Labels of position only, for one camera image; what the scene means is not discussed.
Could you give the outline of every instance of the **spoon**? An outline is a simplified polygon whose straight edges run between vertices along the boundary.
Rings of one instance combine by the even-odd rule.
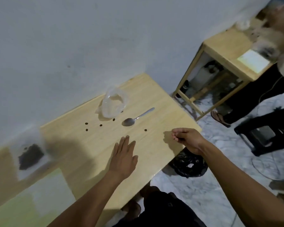
[[[149,109],[148,111],[144,112],[142,115],[138,116],[138,117],[135,118],[135,119],[128,118],[128,119],[126,119],[126,120],[124,120],[124,121],[122,122],[122,125],[123,125],[123,126],[132,126],[132,125],[135,124],[135,121],[136,121],[138,118],[140,118],[140,117],[146,115],[147,113],[149,113],[149,112],[151,112],[151,111],[153,111],[153,110],[155,110],[154,107],[151,108],[151,109]]]

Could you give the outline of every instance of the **white wall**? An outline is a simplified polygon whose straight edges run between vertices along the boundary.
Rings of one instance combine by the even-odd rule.
[[[205,38],[268,1],[0,0],[0,142],[142,72],[171,93]]]

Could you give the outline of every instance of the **light wooden tabletop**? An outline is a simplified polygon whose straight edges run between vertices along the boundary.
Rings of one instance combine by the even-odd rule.
[[[130,140],[136,140],[134,155],[139,156],[138,164],[107,203],[98,222],[101,226],[183,149],[172,140],[171,129],[190,127],[201,131],[197,123],[147,74],[130,79],[120,88],[128,93],[130,101],[115,121],[95,114],[103,98],[101,95],[41,127],[56,162],[38,176],[18,182],[8,150],[1,150],[0,205],[56,168],[62,170],[75,198],[80,198],[108,169],[114,143],[122,136],[130,135]],[[121,125],[124,119],[135,118],[152,107],[155,110],[138,119],[134,126]]]
[[[273,64],[270,63],[262,72],[256,73],[237,59],[252,48],[253,42],[246,32],[232,27],[204,41],[205,52],[220,62],[229,71],[242,80],[255,81]]]

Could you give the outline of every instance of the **black pants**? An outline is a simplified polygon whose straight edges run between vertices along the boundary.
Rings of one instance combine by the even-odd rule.
[[[224,121],[232,124],[248,115],[259,104],[259,100],[262,102],[265,99],[283,93],[284,77],[279,72],[277,64],[274,64],[262,76],[260,76],[259,79],[247,84],[246,87],[234,94],[227,101],[233,110],[223,116]]]
[[[144,207],[139,217],[132,221],[121,219],[114,227],[206,227],[188,205],[165,192],[152,192]]]

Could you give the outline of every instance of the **tiled floor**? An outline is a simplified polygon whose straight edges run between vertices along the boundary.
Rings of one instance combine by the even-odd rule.
[[[208,109],[212,105],[212,98],[213,96],[209,94],[197,104],[202,110]],[[270,113],[276,107],[284,108],[284,94],[265,100],[247,117]],[[255,157],[244,141],[234,132],[234,127],[244,119],[246,118],[239,120],[231,128],[226,128],[214,121],[210,115],[206,115],[198,121],[198,124],[203,129],[202,135],[208,141],[216,145],[240,169],[270,190],[268,185],[271,180],[258,173],[253,167],[251,159],[262,174],[272,179],[284,179],[284,150],[273,153],[276,164],[272,154]],[[187,179],[179,175],[170,175],[170,169],[166,167],[155,175],[151,184],[156,185],[162,191],[174,192],[178,198],[194,210],[208,227],[240,226],[237,221],[234,223],[236,212],[210,170],[200,178]],[[112,226],[123,215],[122,212],[118,213],[106,226]]]

